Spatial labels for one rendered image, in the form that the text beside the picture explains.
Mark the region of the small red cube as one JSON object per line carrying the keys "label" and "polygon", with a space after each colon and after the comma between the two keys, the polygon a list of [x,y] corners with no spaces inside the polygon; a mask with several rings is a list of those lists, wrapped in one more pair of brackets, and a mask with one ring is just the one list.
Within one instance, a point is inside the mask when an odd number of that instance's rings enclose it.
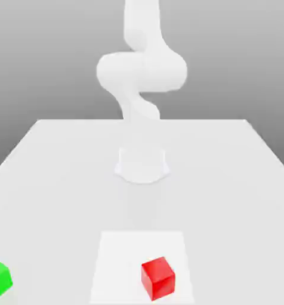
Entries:
{"label": "small red cube", "polygon": [[141,265],[141,282],[151,301],[174,293],[176,276],[165,257]]}

